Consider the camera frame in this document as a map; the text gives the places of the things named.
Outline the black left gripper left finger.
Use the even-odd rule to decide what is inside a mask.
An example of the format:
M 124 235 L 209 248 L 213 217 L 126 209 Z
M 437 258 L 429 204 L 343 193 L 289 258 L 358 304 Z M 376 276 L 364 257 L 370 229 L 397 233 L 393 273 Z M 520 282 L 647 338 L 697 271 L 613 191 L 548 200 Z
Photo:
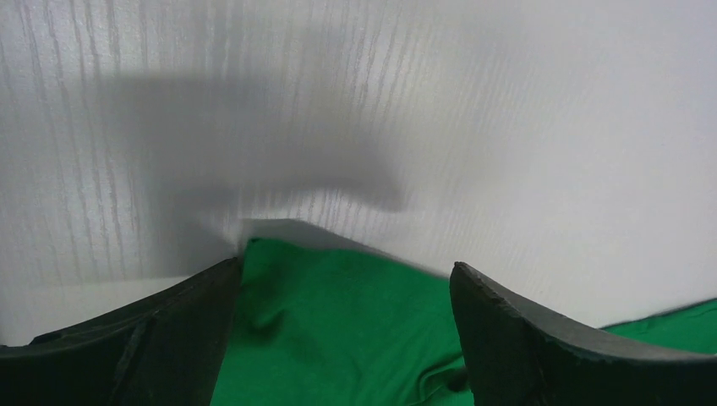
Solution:
M 207 405 L 232 330 L 237 258 L 1 349 L 4 405 Z

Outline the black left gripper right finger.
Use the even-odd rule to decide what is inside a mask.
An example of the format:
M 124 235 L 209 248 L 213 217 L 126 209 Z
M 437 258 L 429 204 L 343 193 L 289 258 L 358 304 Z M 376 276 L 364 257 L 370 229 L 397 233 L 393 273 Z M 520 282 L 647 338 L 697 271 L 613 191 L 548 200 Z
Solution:
M 450 299 L 477 405 L 713 405 L 716 358 L 587 326 L 458 262 Z

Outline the green t-shirt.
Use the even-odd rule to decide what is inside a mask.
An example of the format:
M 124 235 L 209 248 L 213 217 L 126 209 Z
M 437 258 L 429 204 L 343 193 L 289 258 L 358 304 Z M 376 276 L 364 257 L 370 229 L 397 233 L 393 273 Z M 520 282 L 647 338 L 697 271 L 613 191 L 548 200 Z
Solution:
M 441 279 L 253 239 L 214 405 L 477 405 Z M 600 329 L 716 358 L 716 303 Z

